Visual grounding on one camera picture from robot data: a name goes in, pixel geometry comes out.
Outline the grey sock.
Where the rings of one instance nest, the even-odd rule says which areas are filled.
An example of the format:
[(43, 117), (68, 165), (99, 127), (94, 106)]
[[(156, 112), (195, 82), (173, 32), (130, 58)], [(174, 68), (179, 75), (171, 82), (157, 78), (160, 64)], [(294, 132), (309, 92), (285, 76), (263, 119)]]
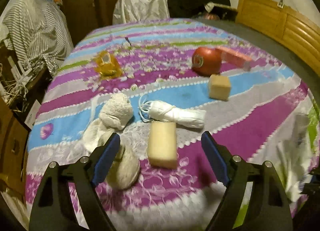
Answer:
[(116, 190), (130, 188), (138, 178), (140, 162), (133, 149), (121, 145), (106, 176), (108, 185)]

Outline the wooden chest of drawers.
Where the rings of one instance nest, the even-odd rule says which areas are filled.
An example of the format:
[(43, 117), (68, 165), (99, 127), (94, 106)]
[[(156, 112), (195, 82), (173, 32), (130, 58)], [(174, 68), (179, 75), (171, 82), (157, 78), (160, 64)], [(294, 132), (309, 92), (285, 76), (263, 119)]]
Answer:
[(20, 196), (25, 194), (28, 131), (1, 100), (1, 182)]

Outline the white product box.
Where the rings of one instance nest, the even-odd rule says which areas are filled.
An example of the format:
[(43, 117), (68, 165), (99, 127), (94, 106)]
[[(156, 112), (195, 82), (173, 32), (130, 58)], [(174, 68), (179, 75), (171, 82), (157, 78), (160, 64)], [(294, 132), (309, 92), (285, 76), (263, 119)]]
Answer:
[(30, 109), (25, 121), (24, 121), (25, 125), (29, 129), (33, 128), (33, 125), (35, 123), (36, 116), (37, 116), (37, 113), (38, 113), (40, 107), (41, 107), (41, 104), (39, 103), (39, 101), (35, 100), (33, 105), (31, 106), (31, 109)]

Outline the cream rolled sock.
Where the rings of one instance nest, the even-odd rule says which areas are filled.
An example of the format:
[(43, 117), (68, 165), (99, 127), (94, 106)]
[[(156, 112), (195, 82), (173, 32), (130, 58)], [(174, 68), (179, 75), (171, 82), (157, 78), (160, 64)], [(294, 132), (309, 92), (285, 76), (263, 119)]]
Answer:
[(85, 149), (92, 153), (96, 147), (106, 143), (113, 132), (123, 130), (132, 117), (133, 107), (128, 96), (113, 94), (84, 131), (82, 143)]

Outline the beige sponge block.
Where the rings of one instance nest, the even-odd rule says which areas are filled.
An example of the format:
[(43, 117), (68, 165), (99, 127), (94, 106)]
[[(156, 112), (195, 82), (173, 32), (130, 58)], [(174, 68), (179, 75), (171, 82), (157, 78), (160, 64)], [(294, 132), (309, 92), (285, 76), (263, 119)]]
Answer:
[(147, 148), (151, 166), (177, 168), (177, 137), (175, 122), (153, 121), (150, 125)]
[(227, 101), (231, 87), (229, 77), (212, 74), (208, 82), (208, 95), (211, 99)]

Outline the grey mattress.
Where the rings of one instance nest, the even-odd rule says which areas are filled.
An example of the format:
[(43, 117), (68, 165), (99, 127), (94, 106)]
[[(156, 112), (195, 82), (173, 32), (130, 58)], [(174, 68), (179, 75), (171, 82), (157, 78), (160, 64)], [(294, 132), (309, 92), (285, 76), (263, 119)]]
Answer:
[(196, 20), (208, 26), (223, 29), (228, 33), (236, 35), (267, 51), (278, 60), (285, 63), (286, 66), (293, 70), (309, 86), (316, 102), (319, 104), (319, 76), (291, 50), (282, 46), (272, 38), (242, 24), (226, 20), (208, 20), (204, 18), (197, 18)]

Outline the orange crinkled wrapper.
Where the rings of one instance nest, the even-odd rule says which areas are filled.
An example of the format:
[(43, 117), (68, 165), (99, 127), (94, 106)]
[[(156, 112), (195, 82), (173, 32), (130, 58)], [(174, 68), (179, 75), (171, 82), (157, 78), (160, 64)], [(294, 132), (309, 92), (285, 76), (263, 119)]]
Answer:
[(97, 54), (93, 61), (95, 62), (94, 70), (102, 80), (119, 78), (123, 74), (117, 59), (106, 50)]

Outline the pink rectangular box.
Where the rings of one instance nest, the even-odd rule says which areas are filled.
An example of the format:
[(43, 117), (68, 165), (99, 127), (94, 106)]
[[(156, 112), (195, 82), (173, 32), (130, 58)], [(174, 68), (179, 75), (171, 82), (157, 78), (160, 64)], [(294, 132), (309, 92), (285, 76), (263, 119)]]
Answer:
[(223, 61), (238, 68), (242, 68), (247, 72), (251, 70), (252, 59), (248, 55), (224, 46), (218, 46), (216, 50), (220, 54)]

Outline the red apple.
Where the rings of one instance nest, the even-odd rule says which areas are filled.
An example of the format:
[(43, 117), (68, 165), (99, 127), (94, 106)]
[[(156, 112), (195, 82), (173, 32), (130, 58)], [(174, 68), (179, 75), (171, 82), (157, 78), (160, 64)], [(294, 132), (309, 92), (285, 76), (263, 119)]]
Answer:
[(191, 58), (192, 70), (202, 76), (219, 74), (222, 64), (221, 54), (217, 49), (199, 47)]

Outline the striped floral bed sheet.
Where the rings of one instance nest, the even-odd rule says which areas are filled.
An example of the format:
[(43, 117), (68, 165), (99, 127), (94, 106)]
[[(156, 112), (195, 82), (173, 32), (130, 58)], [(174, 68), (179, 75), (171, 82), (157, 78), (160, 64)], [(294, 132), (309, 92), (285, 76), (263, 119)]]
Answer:
[[(248, 55), (251, 70), (223, 63), (231, 81), (228, 101), (208, 96), (208, 78), (191, 67), (198, 47), (226, 46)], [(102, 80), (93, 59), (113, 54), (123, 74)], [(60, 165), (89, 155), (82, 136), (113, 94), (128, 96), (133, 117), (119, 132), (139, 159), (136, 183), (124, 191), (97, 186), (104, 210), (117, 230), (204, 230), (225, 187), (201, 148), (201, 130), (178, 126), (177, 168), (152, 167), (147, 158), (150, 124), (138, 100), (160, 100), (206, 111), (204, 129), (231, 153), (260, 164), (271, 161), (285, 185), (293, 213), (300, 191), (319, 161), (319, 104), (309, 86), (267, 51), (223, 29), (196, 20), (167, 19), (107, 26), (89, 33), (49, 85), (28, 141), (26, 204), (34, 198), (50, 162)]]

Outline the grey striped draped cloth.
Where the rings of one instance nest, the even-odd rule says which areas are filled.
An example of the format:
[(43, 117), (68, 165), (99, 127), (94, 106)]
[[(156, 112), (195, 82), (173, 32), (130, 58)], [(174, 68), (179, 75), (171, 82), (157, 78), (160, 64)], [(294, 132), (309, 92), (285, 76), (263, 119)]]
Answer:
[(65, 15), (55, 3), (19, 0), (2, 24), (9, 32), (7, 48), (35, 74), (46, 67), (54, 77), (73, 50)]

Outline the wooden bed headboard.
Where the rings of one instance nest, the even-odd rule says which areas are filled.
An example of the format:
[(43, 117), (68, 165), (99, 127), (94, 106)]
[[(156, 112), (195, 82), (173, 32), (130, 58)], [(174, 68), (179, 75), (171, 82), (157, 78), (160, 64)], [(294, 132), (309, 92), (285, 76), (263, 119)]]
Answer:
[(239, 0), (235, 21), (287, 47), (319, 75), (319, 26), (272, 0)]

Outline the silver crinkled chair cover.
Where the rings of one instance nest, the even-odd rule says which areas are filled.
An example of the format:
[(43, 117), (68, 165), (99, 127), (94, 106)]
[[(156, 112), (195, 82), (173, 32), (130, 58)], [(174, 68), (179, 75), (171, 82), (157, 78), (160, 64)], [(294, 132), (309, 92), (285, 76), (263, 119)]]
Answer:
[(117, 0), (112, 24), (161, 20), (170, 17), (168, 0)]

